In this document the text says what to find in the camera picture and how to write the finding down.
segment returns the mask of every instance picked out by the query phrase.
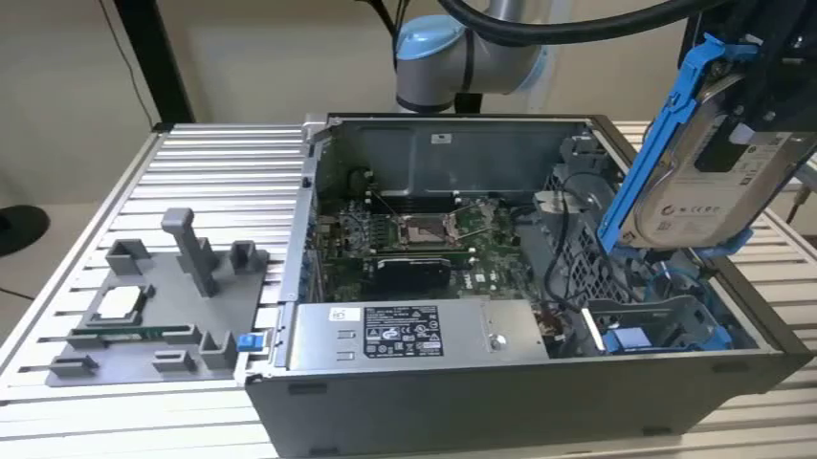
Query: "small blue component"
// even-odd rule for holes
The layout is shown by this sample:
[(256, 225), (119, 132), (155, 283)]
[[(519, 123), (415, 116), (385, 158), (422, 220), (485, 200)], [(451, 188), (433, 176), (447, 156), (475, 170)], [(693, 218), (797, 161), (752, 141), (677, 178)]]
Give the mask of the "small blue component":
[(694, 252), (701, 258), (716, 258), (718, 256), (734, 255), (752, 238), (752, 234), (754, 234), (752, 227), (746, 227), (720, 246), (708, 247), (705, 249), (694, 249)]
[(239, 342), (236, 343), (239, 352), (259, 352), (264, 350), (264, 336), (254, 335), (252, 333), (244, 333), (239, 336)]
[(618, 342), (627, 349), (633, 347), (650, 347), (653, 345), (644, 330), (638, 327), (618, 328), (613, 330), (613, 333)]
[(465, 33), (465, 27), (445, 15), (415, 17), (399, 30), (397, 58), (414, 60), (439, 53)]
[(724, 327), (718, 325), (714, 328), (713, 335), (706, 342), (701, 344), (701, 348), (705, 351), (725, 351), (732, 348), (732, 337)]
[(713, 60), (749, 60), (757, 54), (754, 45), (726, 45), (708, 33), (706, 41), (686, 53), (685, 62), (678, 72), (678, 79), (664, 102), (664, 107), (653, 123), (648, 139), (635, 157), (622, 189), (615, 194), (613, 204), (607, 209), (601, 225), (598, 239), (607, 252), (611, 252), (618, 242), (622, 224), (635, 204), (642, 188), (656, 169), (666, 145), (676, 134), (680, 125), (685, 124), (697, 108), (696, 92), (698, 82), (706, 70), (706, 64)]
[(617, 328), (601, 337), (603, 348), (610, 354), (618, 351), (631, 351), (645, 347), (653, 347), (648, 335), (640, 327)]

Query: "motherboard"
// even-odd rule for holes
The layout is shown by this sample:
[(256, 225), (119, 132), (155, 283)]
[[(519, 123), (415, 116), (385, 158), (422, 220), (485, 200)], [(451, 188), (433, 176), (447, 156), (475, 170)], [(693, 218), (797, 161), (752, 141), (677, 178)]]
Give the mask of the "motherboard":
[(369, 193), (328, 208), (319, 218), (327, 301), (539, 296), (501, 198), (410, 206)]

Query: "black chair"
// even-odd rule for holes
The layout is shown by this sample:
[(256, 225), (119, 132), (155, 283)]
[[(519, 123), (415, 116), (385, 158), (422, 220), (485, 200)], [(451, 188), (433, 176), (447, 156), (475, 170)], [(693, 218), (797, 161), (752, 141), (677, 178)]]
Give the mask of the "black chair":
[(21, 251), (43, 237), (51, 219), (41, 208), (0, 208), (0, 256)]

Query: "slotted aluminum surface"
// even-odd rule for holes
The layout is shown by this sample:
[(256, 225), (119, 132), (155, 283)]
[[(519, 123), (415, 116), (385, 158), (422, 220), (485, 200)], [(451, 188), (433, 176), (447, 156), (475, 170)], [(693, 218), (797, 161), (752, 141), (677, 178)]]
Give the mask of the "slotted aluminum surface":
[[(645, 122), (618, 123), (635, 147)], [(298, 126), (179, 126), (148, 142), (118, 192), (0, 349), (0, 457), (260, 458), (275, 449), (243, 389), (234, 382), (168, 382), (51, 389), (41, 365), (87, 308), (106, 269), (103, 250), (142, 237), (170, 250), (156, 231), (168, 206), (196, 211), (199, 234), (216, 246), (254, 239), (271, 251), (255, 327), (276, 320), (280, 260), (300, 167)], [(817, 253), (770, 213), (732, 257), (749, 281), (817, 351)], [(682, 437), (447, 454), (455, 458), (650, 457), (674, 459), (816, 457), (817, 364), (768, 394), (742, 396)]]

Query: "electrical cord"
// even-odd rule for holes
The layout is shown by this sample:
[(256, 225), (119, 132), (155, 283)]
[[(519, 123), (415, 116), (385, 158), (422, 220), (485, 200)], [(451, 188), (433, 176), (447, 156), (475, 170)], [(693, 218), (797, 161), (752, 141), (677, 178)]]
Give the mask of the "electrical cord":
[(794, 217), (797, 216), (797, 211), (801, 209), (801, 206), (805, 204), (805, 200), (808, 196), (812, 194), (812, 190), (808, 186), (801, 186), (801, 189), (797, 190), (797, 194), (794, 195), (794, 202), (792, 204), (792, 209), (789, 210), (789, 215), (786, 216), (786, 224), (790, 225), (794, 221)]
[(704, 285), (704, 283), (700, 281), (700, 279), (693, 273), (680, 270), (677, 268), (665, 268), (662, 270), (658, 270), (658, 272), (653, 274), (653, 276), (650, 276), (650, 278), (648, 279), (648, 284), (646, 284), (648, 298), (650, 297), (650, 294), (657, 294), (656, 287), (654, 287), (656, 281), (662, 275), (666, 275), (666, 274), (670, 275), (670, 278), (668, 279), (670, 282), (672, 282), (672, 274), (677, 274), (685, 277), (704, 291), (704, 304), (708, 307), (712, 306), (713, 293), (710, 289), (706, 287), (706, 285)]
[(733, 0), (669, 0), (644, 10), (566, 24), (519, 24), (502, 21), (471, 8), (463, 0), (438, 1), (459, 23), (497, 43), (565, 45), (645, 32)]
[(648, 141), (648, 136), (650, 135), (650, 129), (653, 129), (653, 124), (656, 124), (656, 118), (653, 118), (653, 120), (648, 124), (648, 127), (645, 127), (645, 129), (644, 129), (644, 133), (641, 134), (641, 145), (642, 145), (642, 147), (644, 147), (644, 144)]
[(111, 31), (111, 36), (114, 37), (114, 43), (116, 44), (116, 49), (119, 50), (119, 55), (126, 61), (126, 65), (128, 66), (128, 74), (131, 75), (131, 86), (132, 91), (136, 94), (136, 99), (139, 100), (139, 105), (142, 105), (142, 111), (144, 112), (144, 118), (148, 120), (148, 126), (154, 128), (154, 118), (151, 117), (151, 112), (148, 111), (148, 107), (144, 104), (144, 99), (142, 98), (142, 93), (139, 92), (139, 85), (136, 84), (136, 75), (132, 69), (131, 62), (128, 61), (128, 56), (126, 55), (126, 50), (123, 50), (123, 45), (119, 42), (119, 36), (116, 36), (116, 31), (114, 30), (114, 23), (111, 22), (111, 16), (107, 13), (107, 8), (104, 7), (103, 0), (98, 0), (102, 8), (102, 14), (104, 15), (104, 22), (107, 24), (108, 30)]
[(403, 21), (406, 19), (406, 11), (409, 10), (409, 4), (411, 0), (399, 0), (397, 2), (397, 10), (394, 11), (394, 35), (393, 35), (393, 64), (397, 69), (397, 41), (399, 40), (399, 30), (403, 28)]
[[(558, 295), (553, 291), (553, 289), (550, 287), (550, 283), (551, 283), (553, 273), (554, 273), (557, 264), (558, 264), (559, 259), (562, 258), (563, 254), (565, 254), (565, 247), (566, 247), (566, 243), (567, 243), (569, 207), (567, 207), (567, 199), (566, 199), (565, 195), (566, 194), (571, 194), (581, 201), (581, 197), (578, 196), (578, 193), (575, 193), (573, 190), (567, 189), (567, 182), (570, 181), (570, 179), (573, 179), (574, 177), (578, 177), (578, 176), (599, 177), (603, 180), (603, 182), (607, 184), (607, 186), (610, 187), (610, 190), (613, 190), (613, 192), (615, 192), (615, 188), (613, 187), (613, 185), (610, 185), (607, 183), (607, 181), (603, 178), (603, 176), (601, 174), (595, 173), (595, 172), (591, 172), (591, 171), (573, 172), (565, 178), (565, 180), (562, 180), (562, 182), (559, 183), (558, 189), (555, 190), (555, 191), (558, 191), (561, 193), (561, 199), (562, 199), (562, 219), (561, 219), (562, 220), (562, 224), (561, 224), (561, 230), (559, 230), (559, 237), (557, 239), (557, 247), (555, 247), (554, 252), (553, 252), (553, 258), (550, 259), (550, 263), (547, 264), (547, 269), (545, 270), (543, 287), (545, 287), (545, 292), (547, 293), (547, 296), (550, 296), (550, 298), (553, 299), (553, 302), (555, 302), (561, 306), (561, 308), (570, 309), (575, 313), (579, 312), (578, 308), (575, 308), (575, 306), (569, 303), (567, 299), (563, 296)], [(607, 255), (606, 251), (601, 248), (601, 241), (598, 240), (598, 235), (595, 233), (594, 233), (594, 238), (595, 238), (595, 243), (597, 243), (597, 246), (598, 246), (598, 254), (601, 256), (601, 262), (603, 263), (603, 265), (607, 268), (607, 271), (609, 271), (609, 274), (610, 274), (610, 280), (627, 293), (630, 300), (641, 301), (644, 298), (640, 297), (640, 295), (629, 287), (629, 285), (625, 282), (622, 282), (622, 280), (615, 276), (614, 270), (613, 270), (613, 262), (610, 260), (610, 257)]]
[(28, 299), (29, 301), (33, 301), (35, 298), (27, 294), (21, 294), (20, 292), (15, 292), (13, 290), (9, 289), (4, 289), (3, 287), (0, 287), (0, 292), (3, 292), (4, 294), (12, 295), (12, 296), (17, 296), (23, 299)]
[(389, 14), (389, 10), (386, 9), (386, 5), (383, 5), (383, 0), (356, 0), (359, 2), (365, 2), (371, 6), (374, 11), (378, 13), (378, 17), (381, 18), (381, 22), (383, 23), (383, 27), (389, 31), (389, 35), (393, 37), (397, 35), (393, 17)]

